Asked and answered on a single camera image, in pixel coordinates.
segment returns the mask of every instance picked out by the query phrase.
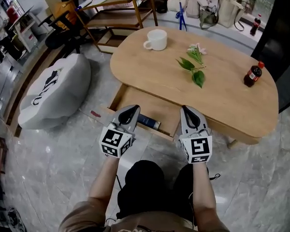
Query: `gray floor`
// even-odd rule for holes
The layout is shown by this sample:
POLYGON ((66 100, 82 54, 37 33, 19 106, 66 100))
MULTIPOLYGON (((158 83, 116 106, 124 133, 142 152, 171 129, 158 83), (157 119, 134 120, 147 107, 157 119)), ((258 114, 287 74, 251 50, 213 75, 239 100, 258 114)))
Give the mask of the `gray floor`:
MULTIPOLYGON (((15 206, 28 231, 53 232, 76 202, 84 200, 105 156, 98 138, 109 115, 103 110, 119 82, 112 76, 111 56, 85 45, 91 59, 92 84, 84 104, 68 122, 52 130, 22 130, 8 139, 9 153, 3 187, 6 205, 15 206), (101 117, 90 114, 93 110, 101 117)), ((290 108, 279 116, 277 128, 258 145, 229 150, 230 139, 212 132, 213 155, 208 163, 219 217, 231 232, 290 232, 290 108)), ((165 172, 170 185, 185 158, 174 143, 136 129, 136 142, 120 159, 118 175, 134 162, 147 159, 165 172)), ((118 212, 116 184, 107 218, 118 212)))

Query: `white bag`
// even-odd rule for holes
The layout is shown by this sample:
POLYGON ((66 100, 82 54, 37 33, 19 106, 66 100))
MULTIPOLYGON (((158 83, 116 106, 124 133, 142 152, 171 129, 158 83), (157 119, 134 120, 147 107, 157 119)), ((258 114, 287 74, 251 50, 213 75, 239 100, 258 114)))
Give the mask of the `white bag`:
POLYGON ((198 0, 187 0, 186 15, 188 17, 200 17, 200 5, 198 0))
POLYGON ((185 9, 186 0, 168 0, 168 10, 169 11, 180 11, 179 2, 182 3, 183 10, 185 9))
POLYGON ((243 31, 244 26, 239 22, 239 19, 242 17, 244 13, 244 7, 234 0, 220 0, 220 8, 219 8, 219 20, 218 23, 223 25, 226 28, 235 25, 236 22, 242 26, 243 29, 238 29, 243 31))

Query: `open drawer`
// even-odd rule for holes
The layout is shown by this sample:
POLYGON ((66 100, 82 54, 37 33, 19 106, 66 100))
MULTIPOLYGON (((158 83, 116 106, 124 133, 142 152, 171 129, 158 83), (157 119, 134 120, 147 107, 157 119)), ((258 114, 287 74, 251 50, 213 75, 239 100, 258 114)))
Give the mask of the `open drawer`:
POLYGON ((122 107, 135 104, 141 107, 142 115, 161 123, 158 130, 151 129, 140 123, 137 123, 138 126, 153 134, 173 141, 177 127, 180 123, 181 106, 122 84, 114 99, 111 101, 108 110, 114 113, 122 107))

